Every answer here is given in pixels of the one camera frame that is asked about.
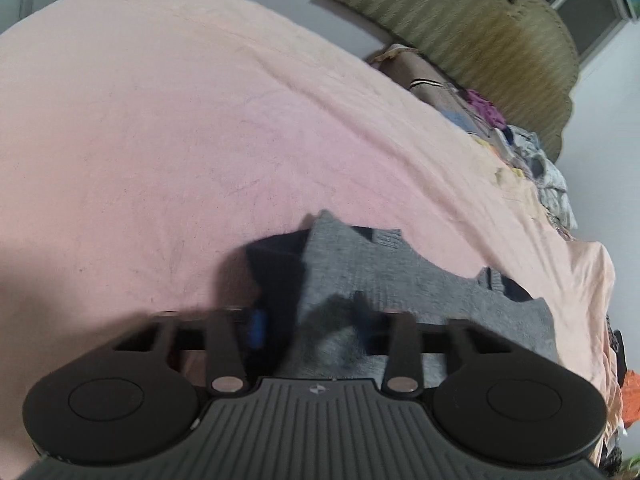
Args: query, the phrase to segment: bed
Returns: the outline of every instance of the bed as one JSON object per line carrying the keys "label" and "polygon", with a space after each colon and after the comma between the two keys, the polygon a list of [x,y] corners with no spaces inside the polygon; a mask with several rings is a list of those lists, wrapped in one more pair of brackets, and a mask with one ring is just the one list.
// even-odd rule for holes
{"label": "bed", "polygon": [[460,276],[511,276],[561,363],[620,391],[606,249],[434,108],[245,0],[60,0],[0,36],[0,478],[30,386],[163,310],[248,304],[243,244],[328,208]]}

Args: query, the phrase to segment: tufted headboard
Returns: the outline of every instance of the tufted headboard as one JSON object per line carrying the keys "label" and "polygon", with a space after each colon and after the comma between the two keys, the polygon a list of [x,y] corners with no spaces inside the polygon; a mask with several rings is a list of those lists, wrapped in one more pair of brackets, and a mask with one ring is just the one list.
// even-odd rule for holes
{"label": "tufted headboard", "polygon": [[455,81],[562,149],[578,79],[574,42],[545,0],[335,0],[414,46]]}

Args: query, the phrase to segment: bed sheet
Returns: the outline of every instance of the bed sheet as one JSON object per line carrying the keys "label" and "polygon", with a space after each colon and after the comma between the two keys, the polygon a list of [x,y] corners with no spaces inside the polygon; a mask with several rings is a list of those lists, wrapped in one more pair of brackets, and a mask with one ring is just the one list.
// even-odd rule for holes
{"label": "bed sheet", "polygon": [[562,364],[617,423],[605,248],[563,240],[493,153],[285,18],[60,0],[0,36],[0,107],[4,480],[36,459],[20,418],[36,380],[154,312],[247,304],[239,247],[323,208],[544,297]]}

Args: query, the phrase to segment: purple cloth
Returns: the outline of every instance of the purple cloth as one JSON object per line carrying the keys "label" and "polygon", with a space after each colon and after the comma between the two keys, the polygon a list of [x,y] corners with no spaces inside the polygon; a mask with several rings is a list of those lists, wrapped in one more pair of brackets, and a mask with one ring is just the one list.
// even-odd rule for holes
{"label": "purple cloth", "polygon": [[492,128],[498,128],[499,130],[503,130],[506,127],[507,121],[504,120],[504,117],[498,111],[498,108],[496,108],[491,101],[482,97],[478,92],[475,90],[467,90],[466,100],[470,105],[472,105],[478,115],[489,123],[489,126]]}

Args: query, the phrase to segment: ribbed gray panel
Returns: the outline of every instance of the ribbed gray panel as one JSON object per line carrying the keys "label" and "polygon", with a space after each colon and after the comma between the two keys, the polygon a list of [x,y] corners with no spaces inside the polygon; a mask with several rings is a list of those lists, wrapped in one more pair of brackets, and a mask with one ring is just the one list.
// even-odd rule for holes
{"label": "ribbed gray panel", "polygon": [[214,402],[180,444],[129,465],[91,468],[46,458],[22,480],[599,480],[583,461],[544,471],[489,465],[450,444],[414,402],[372,381],[265,379]]}

